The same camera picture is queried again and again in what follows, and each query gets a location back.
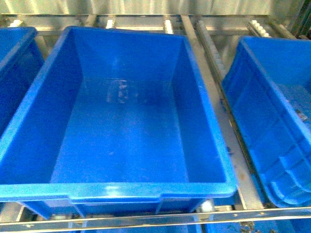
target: plastic storage crate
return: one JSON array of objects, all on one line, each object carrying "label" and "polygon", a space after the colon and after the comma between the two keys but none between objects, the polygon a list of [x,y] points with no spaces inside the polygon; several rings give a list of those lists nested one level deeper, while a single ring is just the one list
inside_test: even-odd
[{"label": "plastic storage crate", "polygon": [[311,42],[243,37],[223,87],[269,199],[311,204]]},{"label": "plastic storage crate", "polygon": [[300,231],[290,220],[276,221],[254,221],[254,229],[251,231],[249,226],[243,226],[238,222],[215,223],[204,225],[206,233],[306,233],[310,231]]},{"label": "plastic storage crate", "polygon": [[184,36],[65,29],[0,155],[0,201],[44,217],[192,212],[237,189]]},{"label": "plastic storage crate", "polygon": [[0,29],[0,136],[43,65],[35,28]]}]

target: metal bar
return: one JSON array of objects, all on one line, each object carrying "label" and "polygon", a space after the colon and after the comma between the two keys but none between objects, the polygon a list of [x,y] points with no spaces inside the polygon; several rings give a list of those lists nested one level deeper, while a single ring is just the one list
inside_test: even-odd
[{"label": "metal bar", "polygon": [[311,27],[311,1],[302,0],[299,13],[295,15],[295,21],[289,26],[291,33],[298,37],[301,34],[306,35]]},{"label": "metal bar", "polygon": [[94,27],[96,23],[97,15],[88,15],[86,21],[85,21],[85,26],[86,27]]},{"label": "metal bar", "polygon": [[[202,77],[206,82],[208,94],[212,100],[215,114],[222,130],[225,142],[230,149],[231,161],[239,181],[238,193],[241,199],[241,206],[236,206],[236,208],[263,209],[263,205],[252,180],[249,167],[244,158],[244,152],[247,151],[245,149],[242,150],[243,147],[240,147],[239,142],[241,142],[241,137],[236,136],[235,134],[235,132],[237,132],[237,126],[235,124],[233,115],[231,114],[225,93],[221,88],[221,81],[225,76],[224,65],[222,64],[217,49],[211,37],[209,36],[204,23],[202,21],[197,23],[197,30],[202,38],[202,44],[204,47],[202,48],[198,42],[189,18],[187,16],[182,16],[182,20],[185,25],[187,36],[191,41],[192,49],[196,55]],[[207,53],[207,58],[210,61],[210,70],[205,59],[204,49]],[[223,110],[220,99],[223,101],[227,112]]]},{"label": "metal bar", "polygon": [[16,202],[7,202],[3,205],[0,212],[0,222],[28,221],[33,216],[30,210]]},{"label": "metal bar", "polygon": [[296,39],[296,37],[291,34],[283,25],[277,24],[274,20],[272,20],[270,17],[268,17],[268,24],[276,31],[278,32],[283,38],[287,39]]},{"label": "metal bar", "polygon": [[34,222],[0,223],[1,232],[66,232],[81,230],[193,225],[241,221],[311,218],[311,207],[223,211],[158,216],[95,217]]}]

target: metal rail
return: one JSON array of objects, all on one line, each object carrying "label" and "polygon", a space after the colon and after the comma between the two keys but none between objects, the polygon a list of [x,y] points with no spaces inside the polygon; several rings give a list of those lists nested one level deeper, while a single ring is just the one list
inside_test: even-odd
[{"label": "metal rail", "polygon": [[262,25],[263,28],[269,31],[271,36],[293,38],[293,35],[281,25],[272,21],[268,16],[4,14],[1,16],[0,25],[3,27],[9,26],[16,19],[22,21],[26,26],[37,28],[39,36],[37,36],[36,40],[45,56],[48,55],[62,30],[70,25],[185,34],[190,40],[225,142],[230,149],[231,160],[239,181],[239,189],[238,198],[234,206],[235,211],[230,211],[232,208],[228,207],[214,208],[211,206],[210,211],[213,209],[221,211],[197,214],[92,217],[65,220],[60,220],[59,217],[55,216],[54,220],[26,222],[30,218],[18,217],[21,208],[23,208],[23,212],[26,208],[16,206],[15,203],[13,205],[12,203],[7,203],[0,215],[0,222],[2,222],[0,223],[0,232],[60,232],[311,217],[311,207],[264,209],[264,204],[259,198],[252,179],[253,169],[248,161],[247,150],[243,144],[242,137],[239,135],[239,130],[221,88],[221,80],[226,74],[226,69],[222,63],[221,54],[218,53],[215,46],[215,38],[217,39],[218,36],[252,34],[253,31],[249,27],[249,22],[252,20],[256,20]]},{"label": "metal rail", "polygon": [[310,218],[311,207],[221,211],[199,214],[125,216],[125,217],[93,217],[64,220],[48,220],[34,222],[0,223],[1,232],[67,232],[81,230],[99,230],[133,227],[156,227],[210,224],[224,222],[246,222],[280,219]]}]

